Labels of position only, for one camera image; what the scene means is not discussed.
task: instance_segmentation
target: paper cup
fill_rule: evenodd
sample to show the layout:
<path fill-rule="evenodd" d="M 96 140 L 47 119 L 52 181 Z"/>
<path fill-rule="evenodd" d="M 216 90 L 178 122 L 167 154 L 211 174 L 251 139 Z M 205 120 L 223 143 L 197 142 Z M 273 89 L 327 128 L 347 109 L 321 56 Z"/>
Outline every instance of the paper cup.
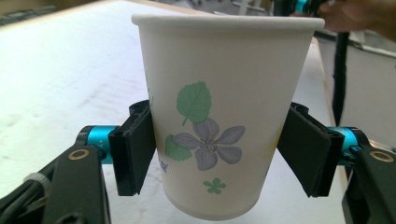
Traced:
<path fill-rule="evenodd" d="M 323 20 L 133 15 L 133 23 L 166 196 L 202 219 L 246 213 Z"/>

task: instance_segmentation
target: cup bottom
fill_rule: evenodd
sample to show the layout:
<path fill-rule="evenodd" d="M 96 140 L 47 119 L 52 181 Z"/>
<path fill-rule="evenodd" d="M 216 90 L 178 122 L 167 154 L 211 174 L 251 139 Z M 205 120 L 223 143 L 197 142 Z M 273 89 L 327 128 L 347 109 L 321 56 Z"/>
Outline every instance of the cup bottom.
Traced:
<path fill-rule="evenodd" d="M 172 197 L 166 192 L 166 190 L 163 190 L 165 192 L 166 197 L 168 200 L 180 211 L 186 213 L 187 215 L 190 215 L 192 217 L 197 217 L 200 219 L 205 219 L 205 220 L 210 220 L 210 221 L 222 221 L 222 220 L 228 220 L 228 219 L 233 219 L 236 217 L 240 217 L 244 215 L 246 212 L 248 212 L 259 200 L 259 198 L 254 201 L 251 205 L 247 206 L 246 209 L 239 211 L 237 213 L 232 213 L 229 215 L 216 215 L 216 214 L 203 214 L 197 211 L 190 210 L 189 208 L 186 208 L 185 206 L 177 203 L 175 200 L 172 199 Z"/>

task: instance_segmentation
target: purple flower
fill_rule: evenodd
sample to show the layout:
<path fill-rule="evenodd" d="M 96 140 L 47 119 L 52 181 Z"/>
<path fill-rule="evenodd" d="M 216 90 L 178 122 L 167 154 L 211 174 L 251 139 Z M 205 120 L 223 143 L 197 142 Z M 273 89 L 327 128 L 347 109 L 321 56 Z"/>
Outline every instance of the purple flower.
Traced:
<path fill-rule="evenodd" d="M 195 159 L 198 169 L 205 171 L 213 168 L 218 162 L 218 156 L 229 164 L 235 164 L 241 160 L 242 150 L 230 145 L 239 141 L 245 132 L 244 126 L 235 126 L 225 130 L 221 136 L 219 125 L 213 119 L 206 119 L 201 123 L 193 123 L 193 129 L 198 139 L 189 133 L 179 133 L 172 140 L 181 147 L 195 150 Z"/>

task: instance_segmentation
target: cup rim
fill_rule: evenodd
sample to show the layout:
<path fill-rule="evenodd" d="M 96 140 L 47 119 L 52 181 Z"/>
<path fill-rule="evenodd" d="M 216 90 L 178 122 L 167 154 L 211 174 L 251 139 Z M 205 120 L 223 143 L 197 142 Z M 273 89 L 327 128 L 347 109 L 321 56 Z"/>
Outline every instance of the cup rim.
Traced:
<path fill-rule="evenodd" d="M 158 15 L 135 13 L 132 23 L 139 27 L 194 30 L 317 30 L 324 26 L 320 18 L 249 17 L 218 15 Z"/>

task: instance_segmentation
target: table surface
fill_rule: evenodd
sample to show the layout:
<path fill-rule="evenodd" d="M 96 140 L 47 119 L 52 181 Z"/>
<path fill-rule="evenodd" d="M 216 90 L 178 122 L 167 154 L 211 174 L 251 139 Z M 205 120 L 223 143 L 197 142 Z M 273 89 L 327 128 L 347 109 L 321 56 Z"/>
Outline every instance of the table surface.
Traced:
<path fill-rule="evenodd" d="M 136 12 L 198 13 L 153 2 L 101 1 L 0 28 L 0 197 L 75 141 L 87 125 L 120 125 L 128 106 L 148 98 Z M 320 53 L 311 44 L 293 101 L 332 125 Z M 117 195 L 104 165 L 113 223 L 209 223 L 177 210 L 153 160 L 139 196 Z M 307 198 L 276 152 L 257 204 L 221 223 L 344 223 L 347 181 L 337 168 L 330 196 Z"/>

